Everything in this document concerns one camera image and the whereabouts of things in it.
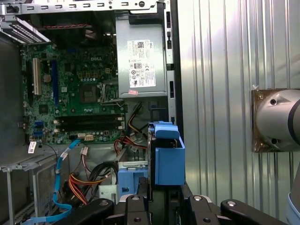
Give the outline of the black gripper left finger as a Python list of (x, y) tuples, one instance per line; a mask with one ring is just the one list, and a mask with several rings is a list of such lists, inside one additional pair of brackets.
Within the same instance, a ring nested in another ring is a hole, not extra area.
[(56, 225), (150, 225), (148, 207), (148, 179), (139, 179), (134, 195), (114, 204), (112, 200), (99, 198), (87, 206), (75, 210)]

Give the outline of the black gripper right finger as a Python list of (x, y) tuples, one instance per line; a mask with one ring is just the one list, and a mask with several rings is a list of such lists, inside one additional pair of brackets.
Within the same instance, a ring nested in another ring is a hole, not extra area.
[(207, 196), (194, 195), (185, 183), (180, 191), (180, 218), (183, 225), (284, 225), (256, 208), (235, 199), (215, 205)]

